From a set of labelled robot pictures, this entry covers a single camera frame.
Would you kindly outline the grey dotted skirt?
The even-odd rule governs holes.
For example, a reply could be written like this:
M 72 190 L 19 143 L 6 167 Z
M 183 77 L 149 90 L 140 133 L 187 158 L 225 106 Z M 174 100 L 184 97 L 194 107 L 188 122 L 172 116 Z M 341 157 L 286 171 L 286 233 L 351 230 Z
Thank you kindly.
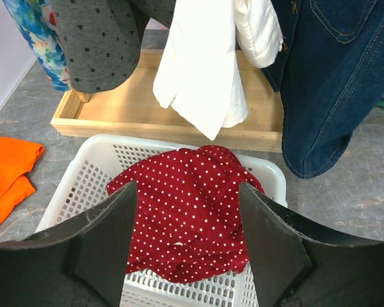
M 134 72 L 150 19 L 170 27 L 175 1 L 53 1 L 71 87 L 113 90 Z

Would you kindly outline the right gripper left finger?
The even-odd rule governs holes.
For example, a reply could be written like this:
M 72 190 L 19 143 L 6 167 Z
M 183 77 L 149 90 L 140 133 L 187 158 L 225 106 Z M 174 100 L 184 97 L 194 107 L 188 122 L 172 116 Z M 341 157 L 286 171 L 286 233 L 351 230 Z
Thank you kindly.
M 131 182 L 56 226 L 0 242 L 0 306 L 119 306 L 137 202 Z

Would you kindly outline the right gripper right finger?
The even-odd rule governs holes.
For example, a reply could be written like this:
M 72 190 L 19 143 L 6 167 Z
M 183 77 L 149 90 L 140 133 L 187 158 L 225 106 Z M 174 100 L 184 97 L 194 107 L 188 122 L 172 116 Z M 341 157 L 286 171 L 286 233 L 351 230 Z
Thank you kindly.
M 249 184 L 239 205 L 260 306 L 384 306 L 384 241 L 323 226 Z

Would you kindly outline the red polka dot skirt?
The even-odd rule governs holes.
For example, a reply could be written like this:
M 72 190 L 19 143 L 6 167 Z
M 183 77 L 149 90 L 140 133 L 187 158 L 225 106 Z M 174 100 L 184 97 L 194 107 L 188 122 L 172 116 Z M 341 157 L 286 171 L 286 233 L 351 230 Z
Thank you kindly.
M 135 182 L 138 208 L 127 273 L 149 269 L 172 283 L 243 272 L 248 252 L 239 186 L 260 182 L 222 146 L 180 148 L 144 159 L 107 186 Z

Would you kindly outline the blue floral skirt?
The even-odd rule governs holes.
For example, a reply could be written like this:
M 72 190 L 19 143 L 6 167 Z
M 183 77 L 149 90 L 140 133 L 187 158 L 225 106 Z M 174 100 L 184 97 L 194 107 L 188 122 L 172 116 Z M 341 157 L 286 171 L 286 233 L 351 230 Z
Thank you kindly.
M 8 13 L 43 68 L 55 90 L 71 89 L 67 60 L 48 0 L 5 0 Z

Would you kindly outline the white pleated skirt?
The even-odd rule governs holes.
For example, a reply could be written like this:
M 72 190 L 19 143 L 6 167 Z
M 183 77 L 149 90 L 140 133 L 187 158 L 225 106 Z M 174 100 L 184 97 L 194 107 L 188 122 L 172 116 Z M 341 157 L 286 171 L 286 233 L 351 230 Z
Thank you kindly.
M 213 141 L 248 116 L 235 48 L 266 68 L 283 42 L 271 1 L 177 1 L 154 96 Z

